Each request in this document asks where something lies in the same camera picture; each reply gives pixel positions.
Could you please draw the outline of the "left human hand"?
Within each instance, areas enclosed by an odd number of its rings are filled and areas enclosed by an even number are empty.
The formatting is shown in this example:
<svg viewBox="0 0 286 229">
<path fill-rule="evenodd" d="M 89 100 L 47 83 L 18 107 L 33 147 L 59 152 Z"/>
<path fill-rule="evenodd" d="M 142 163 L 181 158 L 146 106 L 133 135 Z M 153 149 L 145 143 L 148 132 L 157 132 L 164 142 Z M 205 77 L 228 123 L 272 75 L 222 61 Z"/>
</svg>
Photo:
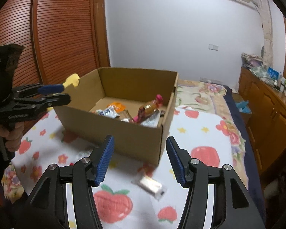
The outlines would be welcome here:
<svg viewBox="0 0 286 229">
<path fill-rule="evenodd" d="M 16 152 L 19 150 L 21 140 L 23 137 L 24 123 L 16 123 L 15 129 L 12 131 L 7 130 L 4 126 L 0 125 L 0 136 L 6 139 L 6 148 L 9 152 Z"/>
</svg>

